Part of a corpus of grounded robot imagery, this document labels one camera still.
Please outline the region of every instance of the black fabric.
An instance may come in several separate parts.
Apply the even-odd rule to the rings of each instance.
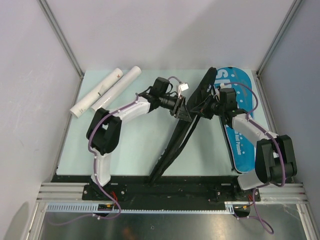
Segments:
[[[206,72],[203,79],[201,80],[200,84],[187,101],[186,108],[188,111],[201,104],[210,95],[211,88],[213,87],[216,80],[216,76],[217,69],[214,67],[209,68],[209,70]],[[195,113],[190,112],[190,116],[192,118],[191,122],[183,120],[178,121],[171,136],[171,139],[166,149],[164,150],[164,153],[157,161],[155,167],[153,168],[150,174],[149,181],[151,183],[154,183],[160,176],[162,176],[165,170],[174,162],[174,160],[179,156],[179,154],[186,146],[189,138],[191,137],[191,134],[195,130],[200,120],[200,116],[196,118]]]

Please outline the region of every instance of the gray floor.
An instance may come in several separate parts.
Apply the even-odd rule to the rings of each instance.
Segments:
[[[47,213],[41,240],[305,240],[295,205],[260,205],[260,215],[274,229],[269,235],[254,219],[236,220],[230,214],[122,214],[114,220],[91,216],[65,226],[80,213]]]

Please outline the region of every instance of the wall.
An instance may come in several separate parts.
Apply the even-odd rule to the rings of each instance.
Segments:
[[[320,1],[303,3],[262,73],[263,85],[281,134],[292,137],[298,166],[320,226]]]
[[[79,78],[37,1],[2,1],[0,36],[0,239],[15,240],[53,170]]]
[[[48,0],[86,70],[255,70],[292,2]]]

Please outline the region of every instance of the blue package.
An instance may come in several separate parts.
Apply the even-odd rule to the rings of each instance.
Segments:
[[[250,77],[240,68],[222,67],[217,70],[215,88],[224,83],[242,83],[252,88]],[[246,111],[250,111],[253,106],[252,93],[243,86],[230,84],[236,91],[236,100],[238,107]],[[226,133],[226,141],[229,144],[231,158],[233,159],[234,169],[239,173],[247,173],[255,168],[255,149],[251,142],[245,136],[235,131],[229,126],[222,126]]]

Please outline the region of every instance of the white tube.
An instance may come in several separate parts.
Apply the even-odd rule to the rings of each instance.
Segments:
[[[99,108],[107,107],[141,74],[141,69],[134,66],[126,75],[124,75],[109,91],[107,91],[91,109],[97,111]]]
[[[95,103],[106,91],[108,91],[122,76],[124,73],[116,68],[106,76],[95,88],[85,95],[80,101],[74,105],[70,112],[77,118],[79,118],[92,104]]]

